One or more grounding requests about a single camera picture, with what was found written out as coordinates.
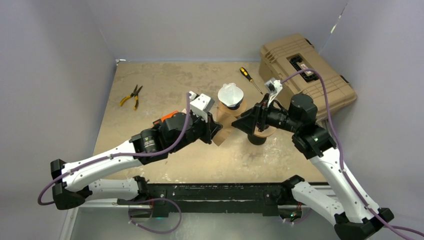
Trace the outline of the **brown paper coffee filter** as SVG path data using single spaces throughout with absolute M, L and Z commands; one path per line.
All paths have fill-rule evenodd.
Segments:
M 224 107 L 217 107 L 216 110 L 216 122 L 222 125 L 222 129 L 219 130 L 212 138 L 213 143 L 216 146 L 220 146 L 232 133 L 232 123 L 236 120 L 236 117 L 232 115 Z

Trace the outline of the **red black coffee carafe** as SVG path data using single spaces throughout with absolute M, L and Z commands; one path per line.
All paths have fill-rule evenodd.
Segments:
M 251 144 L 256 145 L 256 146 L 260 146 L 260 145 L 263 145 L 266 142 L 267 137 L 257 136 L 257 135 L 251 134 L 251 135 L 247 136 L 247 139 Z

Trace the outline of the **blue glass dripper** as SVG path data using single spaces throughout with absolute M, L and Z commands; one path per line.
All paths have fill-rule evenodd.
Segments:
M 243 102 L 243 99 L 241 99 L 238 102 L 234 102 L 234 103 L 222 103 L 226 108 L 230 109 L 230 110 L 237 110 L 240 108 L 241 104 Z

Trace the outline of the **white paper coffee filter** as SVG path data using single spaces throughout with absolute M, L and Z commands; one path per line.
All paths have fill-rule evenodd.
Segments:
M 217 93 L 221 103 L 237 103 L 244 99 L 244 92 L 235 83 L 224 83 Z

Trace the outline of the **orange coffee filter box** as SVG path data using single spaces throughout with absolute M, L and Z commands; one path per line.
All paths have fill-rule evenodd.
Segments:
M 173 111 L 152 123 L 153 129 L 158 129 L 160 126 L 165 125 L 169 129 L 181 130 L 186 123 L 187 109 Z

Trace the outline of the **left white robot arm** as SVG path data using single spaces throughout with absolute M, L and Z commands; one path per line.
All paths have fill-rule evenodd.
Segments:
M 211 113 L 206 119 L 190 112 L 174 112 L 153 123 L 117 147 L 76 162 L 62 159 L 50 163 L 52 198 L 58 210 L 69 210 L 95 199 L 118 198 L 146 203 L 149 191 L 139 177 L 123 181 L 106 180 L 122 170 L 164 160 L 197 140 L 211 144 L 223 126 Z

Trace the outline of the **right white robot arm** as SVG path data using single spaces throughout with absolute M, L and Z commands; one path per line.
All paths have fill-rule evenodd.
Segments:
M 379 231 L 383 222 L 393 220 L 394 214 L 389 208 L 379 207 L 350 170 L 340 166 L 340 150 L 329 132 L 316 123 L 317 111 L 313 99 L 306 94 L 294 95 L 288 109 L 276 108 L 263 99 L 231 125 L 248 135 L 264 126 L 291 132 L 294 146 L 324 176 L 337 199 L 317 191 L 296 176 L 281 189 L 282 200 L 288 204 L 297 201 L 308 205 L 331 223 L 341 240 L 365 240 Z

